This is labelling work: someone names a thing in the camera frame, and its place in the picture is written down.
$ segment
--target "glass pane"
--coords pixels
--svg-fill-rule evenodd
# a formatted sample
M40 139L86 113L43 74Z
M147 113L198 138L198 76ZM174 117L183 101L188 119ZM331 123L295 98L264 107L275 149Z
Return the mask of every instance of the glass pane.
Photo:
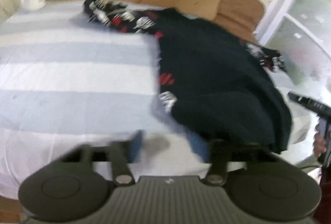
M331 55L331 0L295 0L288 13L322 40Z
M284 19L267 47L281 51L295 84L306 82L316 89L318 85L325 85L331 73L331 60L291 21Z

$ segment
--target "black handle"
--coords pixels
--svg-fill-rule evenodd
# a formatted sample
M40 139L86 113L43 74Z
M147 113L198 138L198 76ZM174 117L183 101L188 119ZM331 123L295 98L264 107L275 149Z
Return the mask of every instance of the black handle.
M326 153L323 153L317 158L317 161L323 165L325 158L326 158Z

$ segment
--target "bed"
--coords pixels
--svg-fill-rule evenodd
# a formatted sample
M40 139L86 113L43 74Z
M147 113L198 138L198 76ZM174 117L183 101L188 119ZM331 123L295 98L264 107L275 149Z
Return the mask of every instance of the bed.
M145 8L132 5L131 8ZM105 145L146 130L135 177L206 173L187 130L156 98L158 46L148 35L119 34L89 23L82 1L49 1L20 10L0 27L0 195L17 199L34 171L84 143ZM285 95L294 86L269 72ZM312 116L289 104L290 144L303 141ZM105 164L95 169L106 178Z

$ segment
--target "round pedal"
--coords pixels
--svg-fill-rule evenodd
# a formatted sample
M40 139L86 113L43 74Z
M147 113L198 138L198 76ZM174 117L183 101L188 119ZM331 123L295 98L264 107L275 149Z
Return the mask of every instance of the round pedal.
M67 222L98 210L109 195L109 184L94 172L70 174L39 171L19 188L27 213L47 222Z
M229 188L231 200L245 212L271 221L292 221L310 215L321 191L309 176L241 175Z

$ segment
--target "ribbed plastic surface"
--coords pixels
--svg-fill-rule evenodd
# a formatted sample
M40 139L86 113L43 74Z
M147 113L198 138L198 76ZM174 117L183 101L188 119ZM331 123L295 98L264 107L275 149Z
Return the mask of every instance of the ribbed plastic surface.
M26 224L44 222L27 219ZM241 211L219 187L202 184L196 176L141 177L131 187L118 188L97 212L71 224L260 224ZM291 224L313 224L311 218Z

